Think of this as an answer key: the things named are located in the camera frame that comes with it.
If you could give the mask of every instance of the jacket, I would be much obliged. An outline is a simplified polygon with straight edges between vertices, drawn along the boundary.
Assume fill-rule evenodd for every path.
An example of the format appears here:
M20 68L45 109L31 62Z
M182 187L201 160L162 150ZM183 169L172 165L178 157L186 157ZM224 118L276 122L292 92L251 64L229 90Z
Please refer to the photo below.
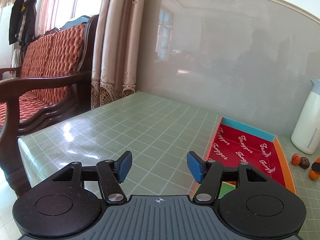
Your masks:
M9 45L17 42L16 33L20 21L21 8L24 0L15 0L11 9L9 23Z
M16 31L21 51L27 50L35 35L36 2L37 0L26 0L23 3L25 9L20 13L20 21Z

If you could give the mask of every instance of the grid pattern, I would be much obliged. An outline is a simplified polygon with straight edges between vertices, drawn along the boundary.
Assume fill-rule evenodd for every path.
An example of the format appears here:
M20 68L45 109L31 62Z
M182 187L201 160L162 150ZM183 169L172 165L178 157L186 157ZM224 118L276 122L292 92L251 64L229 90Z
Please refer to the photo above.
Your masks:
M133 154L121 187L126 195L191 194L186 162L193 150L204 157L220 116L194 106L137 92L19 139L32 186L72 161L83 166ZM100 196L96 182L85 187Z
M320 184L319 180L311 180L308 176L310 170L304 170L300 166L291 164L291 157L294 153L307 157L312 164L319 156L318 148L313 155L307 155L298 150L291 142L290 138L277 136L282 150L287 158L292 179L296 188L297 196L301 198L307 208L307 218L301 227L299 236L303 240L320 239Z

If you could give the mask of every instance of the window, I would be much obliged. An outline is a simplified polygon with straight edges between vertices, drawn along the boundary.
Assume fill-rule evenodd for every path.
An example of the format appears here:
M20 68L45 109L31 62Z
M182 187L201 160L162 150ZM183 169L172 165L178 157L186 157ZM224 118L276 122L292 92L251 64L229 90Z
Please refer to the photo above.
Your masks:
M100 11L102 0L55 0L49 29L63 26L68 20Z
M166 8L160 9L159 27L156 52L159 59L165 60L169 56L172 34L173 14Z

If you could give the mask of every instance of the white thermos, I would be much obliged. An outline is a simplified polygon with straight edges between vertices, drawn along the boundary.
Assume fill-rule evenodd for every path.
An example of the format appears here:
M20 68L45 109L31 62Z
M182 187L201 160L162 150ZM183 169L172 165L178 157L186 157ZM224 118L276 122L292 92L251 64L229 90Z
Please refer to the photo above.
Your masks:
M320 79L310 81L313 88L291 135L292 143L306 154L313 154L320 142Z

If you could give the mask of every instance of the floor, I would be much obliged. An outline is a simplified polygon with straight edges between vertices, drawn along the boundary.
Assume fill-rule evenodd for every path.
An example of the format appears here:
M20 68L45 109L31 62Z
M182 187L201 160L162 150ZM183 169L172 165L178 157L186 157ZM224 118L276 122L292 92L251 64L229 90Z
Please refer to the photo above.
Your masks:
M13 217L12 206L17 197L14 191L9 187L4 178L4 173L0 169L0 239L17 240L21 233L18 230Z

